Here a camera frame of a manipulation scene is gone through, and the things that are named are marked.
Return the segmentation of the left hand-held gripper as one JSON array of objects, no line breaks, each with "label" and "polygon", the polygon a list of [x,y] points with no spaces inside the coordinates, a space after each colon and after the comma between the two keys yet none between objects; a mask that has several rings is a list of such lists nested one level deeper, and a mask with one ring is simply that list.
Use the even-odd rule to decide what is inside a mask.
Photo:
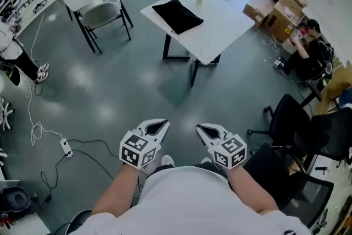
[{"label": "left hand-held gripper", "polygon": [[119,159],[136,169],[151,163],[169,129],[167,119],[155,118],[143,121],[137,128],[129,130],[120,142]]}]

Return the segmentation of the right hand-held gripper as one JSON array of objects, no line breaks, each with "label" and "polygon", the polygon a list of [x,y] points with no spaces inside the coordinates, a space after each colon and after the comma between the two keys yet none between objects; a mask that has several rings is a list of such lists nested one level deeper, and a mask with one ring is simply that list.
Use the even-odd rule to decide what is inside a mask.
[{"label": "right hand-held gripper", "polygon": [[247,157],[247,144],[237,134],[232,134],[223,126],[212,123],[201,123],[196,132],[204,146],[213,147],[214,163],[231,170],[242,164]]}]

